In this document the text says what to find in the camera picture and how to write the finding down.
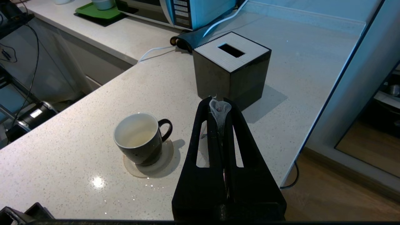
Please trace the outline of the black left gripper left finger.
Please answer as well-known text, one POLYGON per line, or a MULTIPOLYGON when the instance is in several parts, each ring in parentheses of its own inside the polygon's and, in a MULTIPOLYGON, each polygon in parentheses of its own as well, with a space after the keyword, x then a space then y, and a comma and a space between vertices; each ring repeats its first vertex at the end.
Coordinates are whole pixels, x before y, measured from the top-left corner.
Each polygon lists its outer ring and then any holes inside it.
POLYGON ((202 100, 196 111, 186 159, 172 199, 172 212, 176 221, 224 219, 224 163, 218 127, 209 107, 211 100, 212 98, 202 100), (207 122, 209 167, 196 165, 203 122, 207 122))

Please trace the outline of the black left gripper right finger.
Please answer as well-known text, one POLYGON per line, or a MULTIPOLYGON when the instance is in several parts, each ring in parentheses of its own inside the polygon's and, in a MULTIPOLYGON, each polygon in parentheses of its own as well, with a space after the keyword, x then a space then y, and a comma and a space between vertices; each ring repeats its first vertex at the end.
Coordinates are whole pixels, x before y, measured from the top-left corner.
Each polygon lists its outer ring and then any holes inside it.
POLYGON ((237 221, 284 221, 286 200, 237 105, 226 116, 222 151, 228 186, 227 213, 237 221))

